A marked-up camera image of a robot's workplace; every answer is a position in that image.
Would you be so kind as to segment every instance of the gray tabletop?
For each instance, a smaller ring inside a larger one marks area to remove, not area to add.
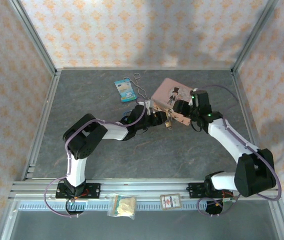
[[[118,121],[136,105],[123,103],[114,81],[139,73],[140,86],[149,97],[165,78],[191,88],[223,85],[235,93],[226,70],[63,70],[54,97],[44,138],[33,174],[34,178],[56,178],[66,174],[67,160],[62,136],[87,113],[96,118]],[[247,129],[235,99],[218,87],[207,89],[212,109],[220,111],[246,139]],[[204,131],[176,121],[172,130],[165,125],[150,128],[129,141],[102,140],[89,156],[87,179],[109,178],[193,178],[203,179],[216,171],[235,171],[235,161],[214,138]]]

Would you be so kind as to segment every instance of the black bracket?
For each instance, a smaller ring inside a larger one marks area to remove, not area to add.
[[[201,199],[205,197],[213,199],[222,199],[229,198],[233,195],[233,193],[228,190],[215,190],[211,191],[211,193],[208,194],[203,182],[191,182],[188,184],[186,190],[190,194],[190,199]]]
[[[101,193],[100,183],[85,183],[83,193],[79,196],[81,199],[99,199]],[[72,199],[74,195],[69,191],[64,182],[57,186],[56,199]]]

